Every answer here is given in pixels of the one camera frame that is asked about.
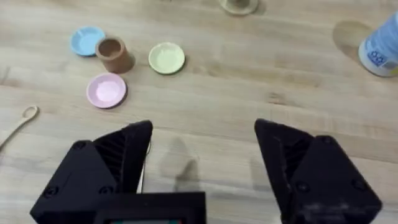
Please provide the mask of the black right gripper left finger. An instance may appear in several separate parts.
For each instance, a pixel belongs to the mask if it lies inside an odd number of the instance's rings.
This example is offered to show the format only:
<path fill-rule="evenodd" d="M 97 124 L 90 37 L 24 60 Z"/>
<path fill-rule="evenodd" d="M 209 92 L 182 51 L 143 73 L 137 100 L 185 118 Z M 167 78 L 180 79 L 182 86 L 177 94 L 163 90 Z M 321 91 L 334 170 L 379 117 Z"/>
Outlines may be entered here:
<path fill-rule="evenodd" d="M 144 120 L 75 142 L 30 211 L 36 223 L 93 223 L 103 200 L 142 190 L 153 125 Z"/>

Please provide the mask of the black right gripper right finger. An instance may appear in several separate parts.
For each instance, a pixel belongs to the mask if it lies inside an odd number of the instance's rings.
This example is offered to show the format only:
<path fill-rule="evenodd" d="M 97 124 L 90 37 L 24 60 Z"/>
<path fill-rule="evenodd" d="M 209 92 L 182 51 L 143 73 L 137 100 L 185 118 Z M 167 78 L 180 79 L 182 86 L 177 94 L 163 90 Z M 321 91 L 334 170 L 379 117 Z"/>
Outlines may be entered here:
<path fill-rule="evenodd" d="M 282 223 L 371 223 L 382 201 L 337 140 L 257 119 L 254 130 Z"/>

